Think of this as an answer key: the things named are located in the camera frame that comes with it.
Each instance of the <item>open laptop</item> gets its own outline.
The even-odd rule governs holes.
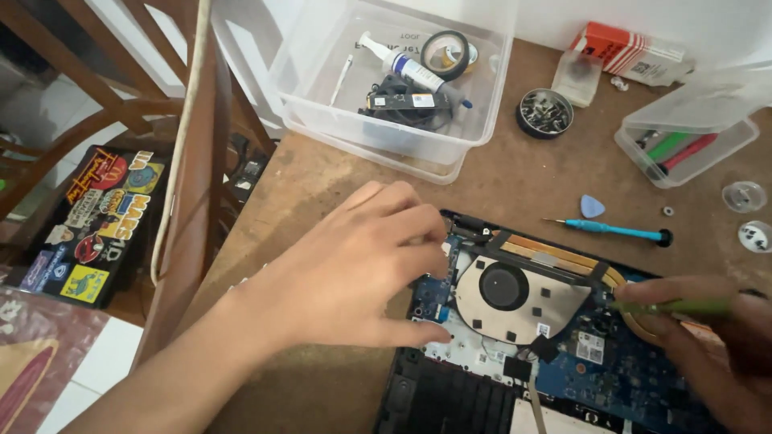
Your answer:
[[[608,308],[656,278],[442,211],[444,280],[413,285],[408,318],[450,344],[399,348],[374,432],[723,433],[655,339]]]

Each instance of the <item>human hand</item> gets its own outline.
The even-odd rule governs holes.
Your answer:
[[[656,334],[668,358],[713,416],[735,434],[761,434],[772,426],[772,304],[740,292],[716,276],[648,280],[619,287],[615,298],[640,304],[730,297],[730,317],[705,319],[726,344],[730,366],[721,365],[670,316],[637,316]]]
[[[244,315],[280,333],[283,346],[450,342],[437,324],[384,317],[386,303],[412,280],[445,277],[444,240],[442,217],[413,187],[373,181],[230,293]]]

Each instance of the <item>tape roll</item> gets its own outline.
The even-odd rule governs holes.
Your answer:
[[[442,55],[442,65],[451,66],[455,65],[459,61],[459,47],[447,46],[445,48],[445,54]],[[472,43],[469,43],[469,65],[464,70],[464,74],[471,72],[474,69],[475,62],[477,62],[477,47]]]
[[[446,65],[442,57],[445,56],[448,47],[454,48],[454,54],[457,53],[459,60],[456,63]],[[440,55],[439,64],[432,63],[432,59],[438,54]],[[444,81],[453,81],[459,78],[469,66],[469,57],[470,49],[466,36],[455,30],[445,30],[432,35],[421,50],[421,64]]]

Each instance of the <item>desk surface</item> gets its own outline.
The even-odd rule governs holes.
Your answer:
[[[749,287],[770,287],[772,255],[748,252],[736,231],[748,220],[772,222],[772,205],[731,212],[721,188],[753,180],[772,191],[772,110],[753,119],[761,138],[679,188],[656,188],[614,142],[622,118],[667,90],[631,83],[618,92],[604,74],[589,108],[555,141],[526,136],[512,113],[528,90],[549,87],[558,51],[516,40],[493,139],[472,149],[458,180],[420,181],[290,133],[273,156],[181,327],[189,327],[230,285],[274,260],[366,181],[411,182],[426,202],[496,222],[665,276],[722,273]],[[576,232],[542,217],[579,216],[579,198],[606,205],[601,220],[638,229],[671,229],[668,249],[613,235]],[[662,207],[675,209],[665,217]],[[404,317],[403,291],[388,313]],[[259,331],[254,333],[259,339]],[[369,432],[393,350],[306,346],[276,356],[225,407],[213,432]]]

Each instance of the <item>red and white box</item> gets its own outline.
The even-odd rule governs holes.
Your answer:
[[[693,67],[674,42],[590,21],[571,49],[603,60],[603,70],[649,86],[669,86]]]

